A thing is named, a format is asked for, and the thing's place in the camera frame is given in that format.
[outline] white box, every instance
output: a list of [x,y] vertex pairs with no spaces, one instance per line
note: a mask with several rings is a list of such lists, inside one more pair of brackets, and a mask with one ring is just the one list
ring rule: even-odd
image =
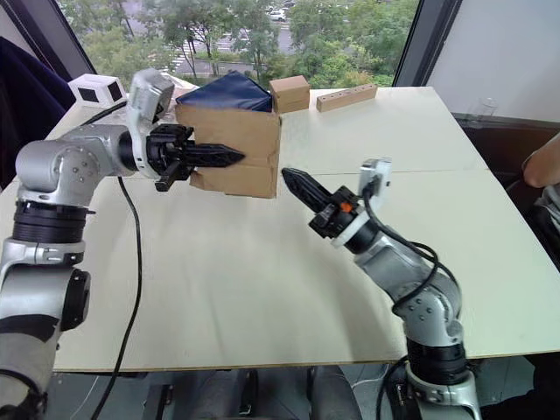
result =
[[118,77],[83,74],[68,83],[77,102],[88,107],[111,108],[126,101],[126,93]]

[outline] wooden block with holes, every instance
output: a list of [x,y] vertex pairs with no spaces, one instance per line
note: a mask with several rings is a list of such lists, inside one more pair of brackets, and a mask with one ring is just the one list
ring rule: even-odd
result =
[[317,98],[317,110],[318,112],[326,112],[367,99],[374,99],[376,93],[377,85],[370,83],[352,87],[351,89],[341,90],[340,92],[334,92],[333,94],[324,94]]

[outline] robotic arm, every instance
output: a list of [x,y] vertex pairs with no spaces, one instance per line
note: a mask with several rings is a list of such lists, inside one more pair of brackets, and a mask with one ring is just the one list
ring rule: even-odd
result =
[[[361,167],[359,191],[372,191],[364,197],[372,213],[389,186],[390,166],[388,159],[381,159]],[[282,174],[290,191],[315,213],[309,226],[332,238],[334,247],[355,254],[355,264],[395,303],[393,313],[402,319],[409,358],[401,402],[412,398],[413,412],[422,419],[481,420],[474,376],[466,367],[457,284],[439,271],[426,283],[433,268],[413,245],[372,219],[360,197],[345,186],[331,194],[303,171],[284,168]]]
[[160,192],[196,166],[225,167],[244,158],[222,144],[195,144],[193,128],[155,125],[173,85],[154,69],[132,82],[129,127],[87,125],[54,141],[27,144],[16,161],[20,187],[12,237],[0,260],[0,417],[35,417],[46,403],[60,335],[88,313],[90,275],[83,228],[104,177],[140,171]]

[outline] window frame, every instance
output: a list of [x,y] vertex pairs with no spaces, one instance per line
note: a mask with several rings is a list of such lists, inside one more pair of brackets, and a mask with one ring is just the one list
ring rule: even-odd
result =
[[426,86],[462,0],[420,0],[393,86]]
[[[393,86],[425,86],[462,0],[419,0]],[[37,57],[66,81],[96,74],[56,0],[0,0]]]
[[0,4],[37,58],[62,79],[96,73],[55,0],[0,0]]

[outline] cardboard box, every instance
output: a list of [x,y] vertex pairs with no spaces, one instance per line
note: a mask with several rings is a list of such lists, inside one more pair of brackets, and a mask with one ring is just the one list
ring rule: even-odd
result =
[[194,127],[196,143],[220,143],[245,154],[227,168],[199,168],[191,185],[232,195],[274,198],[277,195],[280,117],[243,109],[195,108],[178,104],[177,122]]
[[309,83],[304,76],[272,80],[270,92],[278,114],[309,108]]

